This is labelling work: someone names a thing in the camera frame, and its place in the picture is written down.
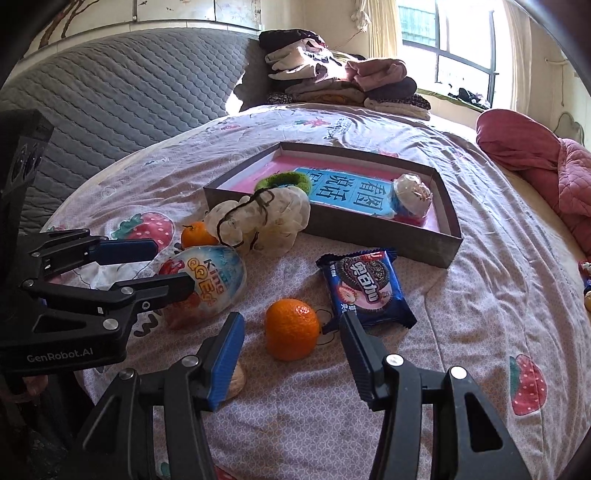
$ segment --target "cardboard box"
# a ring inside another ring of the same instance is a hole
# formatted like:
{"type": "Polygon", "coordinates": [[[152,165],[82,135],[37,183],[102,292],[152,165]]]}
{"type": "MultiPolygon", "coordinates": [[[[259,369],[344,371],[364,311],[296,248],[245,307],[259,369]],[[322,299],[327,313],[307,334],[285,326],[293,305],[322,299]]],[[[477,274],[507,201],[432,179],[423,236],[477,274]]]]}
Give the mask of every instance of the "cardboard box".
{"type": "Polygon", "coordinates": [[[462,243],[452,200],[434,168],[401,158],[348,148],[283,142],[240,163],[206,185],[207,204],[212,209],[225,200],[240,200],[245,194],[253,193],[259,179],[277,171],[293,170],[294,166],[314,167],[318,164],[336,172],[373,171],[380,175],[379,178],[389,180],[402,173],[419,175],[433,192],[431,208],[435,212],[437,228],[410,225],[312,201],[310,221],[304,233],[367,248],[393,248],[402,257],[435,267],[449,267],[462,243]]]}

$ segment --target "human hand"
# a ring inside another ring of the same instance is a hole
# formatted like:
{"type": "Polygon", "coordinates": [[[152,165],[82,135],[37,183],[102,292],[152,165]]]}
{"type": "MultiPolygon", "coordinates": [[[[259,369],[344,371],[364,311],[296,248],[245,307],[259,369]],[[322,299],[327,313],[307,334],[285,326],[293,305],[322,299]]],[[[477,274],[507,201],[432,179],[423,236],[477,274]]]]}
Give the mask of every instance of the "human hand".
{"type": "Polygon", "coordinates": [[[37,377],[25,377],[22,379],[27,387],[27,391],[21,394],[13,394],[8,390],[0,389],[0,399],[10,403],[24,403],[38,397],[46,388],[48,384],[47,375],[39,375],[37,377]]]}

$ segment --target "curtain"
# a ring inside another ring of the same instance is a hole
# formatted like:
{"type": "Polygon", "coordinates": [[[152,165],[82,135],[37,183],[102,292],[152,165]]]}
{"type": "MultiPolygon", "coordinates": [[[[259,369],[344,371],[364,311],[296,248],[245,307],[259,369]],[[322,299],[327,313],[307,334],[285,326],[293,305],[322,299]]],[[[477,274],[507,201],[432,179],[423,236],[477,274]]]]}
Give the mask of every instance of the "curtain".
{"type": "Polygon", "coordinates": [[[504,0],[513,53],[511,109],[527,115],[531,93],[531,24],[529,15],[512,0],[504,0]]]}
{"type": "Polygon", "coordinates": [[[356,0],[351,20],[359,31],[369,31],[370,57],[397,57],[402,26],[396,0],[356,0]]]}

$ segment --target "bedsheet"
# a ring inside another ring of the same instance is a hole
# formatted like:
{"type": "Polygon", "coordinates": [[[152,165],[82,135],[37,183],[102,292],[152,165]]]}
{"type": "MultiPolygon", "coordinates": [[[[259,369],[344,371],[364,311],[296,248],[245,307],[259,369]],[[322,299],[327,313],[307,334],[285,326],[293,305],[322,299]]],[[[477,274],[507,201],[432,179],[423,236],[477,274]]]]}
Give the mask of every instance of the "bedsheet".
{"type": "MultiPolygon", "coordinates": [[[[108,288],[154,275],[174,254],[182,225],[203,217],[203,185],[279,141],[357,148],[433,166],[465,240],[447,270],[396,260],[418,323],[380,336],[391,352],[418,367],[466,367],[508,426],[533,478],[554,479],[591,423],[591,327],[581,292],[544,224],[503,172],[462,133],[439,128],[364,108],[267,106],[148,147],[90,179],[46,227],[85,227],[114,238],[123,221],[139,214],[154,228],[160,253],[143,264],[87,265],[63,281],[108,288]]],[[[204,420],[215,462],[238,479],[368,477],[382,415],[359,399],[338,337],[322,337],[310,357],[292,363],[273,360],[264,348],[264,311],[273,301],[302,299],[328,319],[330,302],[314,262],[328,252],[357,249],[300,234],[280,259],[254,252],[246,257],[248,287],[233,306],[246,318],[246,387],[204,420]]],[[[143,314],[127,360],[81,372],[80,380],[97,401],[122,368],[155,371],[195,352],[226,313],[182,332],[167,330],[157,313],[143,314]]],[[[429,478],[431,421],[425,407],[421,479],[429,478]]],[[[161,417],[155,432],[164,470],[161,417]]]]}

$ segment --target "plastic bag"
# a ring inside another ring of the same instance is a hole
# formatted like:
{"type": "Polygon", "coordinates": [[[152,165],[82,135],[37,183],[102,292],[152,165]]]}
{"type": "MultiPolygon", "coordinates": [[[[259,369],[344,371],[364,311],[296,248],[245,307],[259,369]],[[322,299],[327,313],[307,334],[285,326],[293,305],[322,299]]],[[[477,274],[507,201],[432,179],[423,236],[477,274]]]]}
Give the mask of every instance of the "plastic bag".
{"type": "Polygon", "coordinates": [[[227,200],[205,216],[207,231],[241,254],[256,250],[269,257],[285,255],[298,232],[308,226],[310,199],[293,185],[259,190],[239,202],[227,200]]]}

